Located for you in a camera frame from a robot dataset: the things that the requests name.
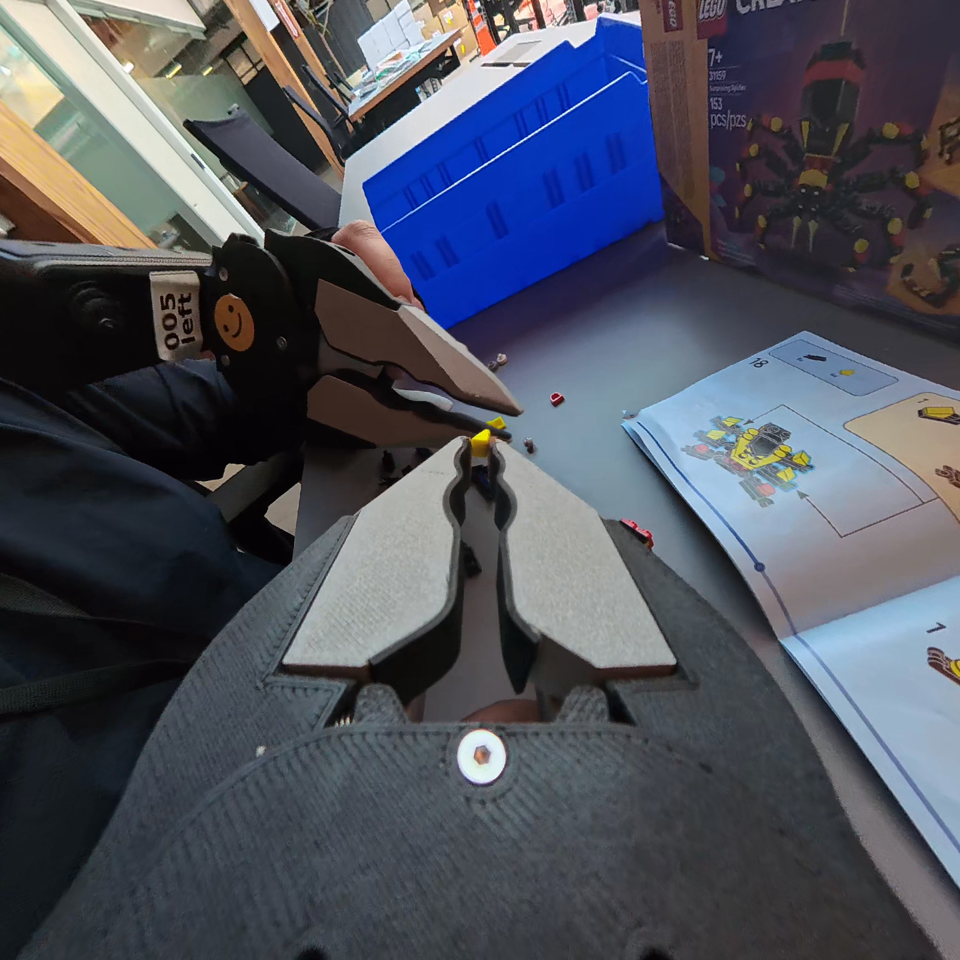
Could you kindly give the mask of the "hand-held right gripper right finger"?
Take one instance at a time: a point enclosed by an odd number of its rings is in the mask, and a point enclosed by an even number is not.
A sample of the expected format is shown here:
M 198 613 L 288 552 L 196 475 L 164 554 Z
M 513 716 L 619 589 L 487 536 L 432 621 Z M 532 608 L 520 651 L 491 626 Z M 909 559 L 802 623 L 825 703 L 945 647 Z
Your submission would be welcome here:
M 667 683 L 678 658 L 601 515 L 510 444 L 489 447 L 502 660 L 515 693 L 491 721 L 555 716 L 576 688 Z

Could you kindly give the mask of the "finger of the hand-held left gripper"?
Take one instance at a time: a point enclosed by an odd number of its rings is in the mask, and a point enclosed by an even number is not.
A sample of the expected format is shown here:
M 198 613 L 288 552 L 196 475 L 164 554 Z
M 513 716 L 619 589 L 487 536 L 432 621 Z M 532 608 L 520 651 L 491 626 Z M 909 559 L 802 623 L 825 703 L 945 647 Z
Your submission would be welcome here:
M 319 378 L 307 393 L 307 417 L 325 443 L 360 448 L 436 450 L 485 430 L 502 441 L 512 438 L 505 427 L 456 411 L 435 392 L 398 389 L 359 373 Z
M 321 279 L 315 313 L 326 363 L 336 355 L 368 367 L 398 368 L 455 401 L 507 416 L 523 412 L 492 371 L 417 307 L 384 306 Z

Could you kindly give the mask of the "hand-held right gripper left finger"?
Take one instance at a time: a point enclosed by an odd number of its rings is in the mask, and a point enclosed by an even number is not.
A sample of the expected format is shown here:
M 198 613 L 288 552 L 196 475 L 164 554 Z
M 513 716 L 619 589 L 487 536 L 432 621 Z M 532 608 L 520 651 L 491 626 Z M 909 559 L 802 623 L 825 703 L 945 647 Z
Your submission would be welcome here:
M 450 671 L 471 467 L 471 442 L 456 438 L 343 525 L 294 619 L 285 672 L 379 684 L 410 703 Z

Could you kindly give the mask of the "person's left forearm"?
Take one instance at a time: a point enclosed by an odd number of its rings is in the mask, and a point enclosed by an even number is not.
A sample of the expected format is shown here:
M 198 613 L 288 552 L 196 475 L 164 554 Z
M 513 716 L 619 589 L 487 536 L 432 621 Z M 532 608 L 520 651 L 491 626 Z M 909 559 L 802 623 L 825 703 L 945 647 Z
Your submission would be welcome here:
M 298 449 L 306 390 L 237 392 L 210 359 L 143 367 L 64 395 L 61 407 L 135 460 L 189 481 Z

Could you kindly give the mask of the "black lego piece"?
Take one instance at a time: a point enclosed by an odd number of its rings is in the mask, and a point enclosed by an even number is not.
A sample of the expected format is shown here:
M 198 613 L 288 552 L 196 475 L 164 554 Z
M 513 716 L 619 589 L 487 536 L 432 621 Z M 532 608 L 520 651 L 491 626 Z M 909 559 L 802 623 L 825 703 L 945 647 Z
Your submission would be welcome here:
M 380 488 L 393 486 L 399 482 L 402 477 L 412 473 L 420 464 L 426 462 L 426 460 L 433 455 L 433 452 L 433 450 L 426 447 L 416 447 L 409 462 L 398 464 L 397 457 L 393 451 L 384 449 L 379 465 L 378 486 Z

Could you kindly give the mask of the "lego instruction booklet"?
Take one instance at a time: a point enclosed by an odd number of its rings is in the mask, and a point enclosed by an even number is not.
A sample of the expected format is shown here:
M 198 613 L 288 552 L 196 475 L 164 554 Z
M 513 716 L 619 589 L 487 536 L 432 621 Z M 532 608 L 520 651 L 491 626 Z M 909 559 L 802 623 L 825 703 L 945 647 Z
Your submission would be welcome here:
M 809 331 L 621 425 L 959 881 L 958 392 Z

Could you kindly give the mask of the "lego set box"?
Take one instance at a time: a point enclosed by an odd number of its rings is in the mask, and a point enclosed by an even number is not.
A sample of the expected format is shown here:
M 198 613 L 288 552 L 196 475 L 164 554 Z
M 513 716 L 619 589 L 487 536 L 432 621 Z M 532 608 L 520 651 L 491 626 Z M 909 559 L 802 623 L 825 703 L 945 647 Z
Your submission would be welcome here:
M 667 241 L 958 342 L 959 3 L 638 8 Z

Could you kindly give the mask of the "person's left hand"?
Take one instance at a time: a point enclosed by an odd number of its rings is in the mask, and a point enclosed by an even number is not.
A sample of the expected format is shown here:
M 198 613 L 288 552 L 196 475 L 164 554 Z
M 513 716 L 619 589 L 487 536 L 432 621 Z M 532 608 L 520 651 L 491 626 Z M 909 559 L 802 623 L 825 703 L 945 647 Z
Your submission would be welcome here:
M 331 242 L 359 257 L 392 297 L 419 309 L 426 308 L 400 259 L 372 222 L 349 222 L 332 234 Z

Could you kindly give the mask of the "wooden desk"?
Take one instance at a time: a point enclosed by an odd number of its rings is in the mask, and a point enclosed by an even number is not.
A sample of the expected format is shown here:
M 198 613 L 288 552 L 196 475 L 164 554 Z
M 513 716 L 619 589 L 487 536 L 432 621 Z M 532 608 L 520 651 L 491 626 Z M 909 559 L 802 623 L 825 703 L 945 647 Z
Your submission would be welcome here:
M 5 104 L 1 213 L 13 239 L 129 249 L 155 243 Z

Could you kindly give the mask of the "blue plastic storage bin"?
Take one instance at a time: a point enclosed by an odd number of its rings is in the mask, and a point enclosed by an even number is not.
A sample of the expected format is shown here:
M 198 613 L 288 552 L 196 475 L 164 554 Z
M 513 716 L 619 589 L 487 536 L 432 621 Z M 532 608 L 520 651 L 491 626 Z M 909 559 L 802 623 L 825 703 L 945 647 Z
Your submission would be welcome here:
M 378 228 L 450 329 L 664 215 L 647 83 L 624 73 Z
M 629 71 L 645 78 L 636 12 L 509 41 L 361 150 L 369 219 L 384 232 Z

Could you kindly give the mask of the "black office chair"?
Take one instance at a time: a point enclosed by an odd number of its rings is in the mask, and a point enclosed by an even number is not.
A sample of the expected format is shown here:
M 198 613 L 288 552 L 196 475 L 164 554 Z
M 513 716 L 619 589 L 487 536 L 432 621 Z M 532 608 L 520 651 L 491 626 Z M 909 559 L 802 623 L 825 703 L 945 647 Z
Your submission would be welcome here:
M 182 126 L 230 174 L 252 184 L 309 230 L 338 228 L 341 195 L 246 111 L 237 110 L 219 120 L 186 119 Z
M 322 130 L 337 161 L 344 165 L 363 145 L 362 129 L 354 124 L 344 104 L 324 86 L 309 64 L 303 64 L 301 71 L 306 78 L 309 92 L 318 94 L 320 102 L 326 105 L 318 106 L 309 95 L 301 95 L 290 85 L 283 87 L 283 93 L 293 107 Z

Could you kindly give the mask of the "wooden background table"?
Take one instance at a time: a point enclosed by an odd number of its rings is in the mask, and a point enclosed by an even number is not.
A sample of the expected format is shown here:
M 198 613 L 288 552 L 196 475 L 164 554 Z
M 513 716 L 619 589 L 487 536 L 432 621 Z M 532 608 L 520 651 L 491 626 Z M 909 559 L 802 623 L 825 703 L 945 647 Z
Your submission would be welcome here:
M 446 31 L 408 51 L 395 69 L 378 78 L 366 94 L 351 102 L 347 117 L 354 126 L 387 128 L 414 111 L 422 102 L 419 89 L 429 81 L 440 86 L 460 66 L 462 28 Z

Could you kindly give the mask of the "stack of white boxes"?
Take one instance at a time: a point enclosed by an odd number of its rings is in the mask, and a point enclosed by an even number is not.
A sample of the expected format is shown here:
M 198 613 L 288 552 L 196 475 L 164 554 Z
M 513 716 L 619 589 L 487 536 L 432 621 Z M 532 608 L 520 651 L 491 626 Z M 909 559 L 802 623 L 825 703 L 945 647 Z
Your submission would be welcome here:
M 366 66 L 374 71 L 398 52 L 426 43 L 421 22 L 408 1 L 386 2 L 387 11 L 357 38 Z

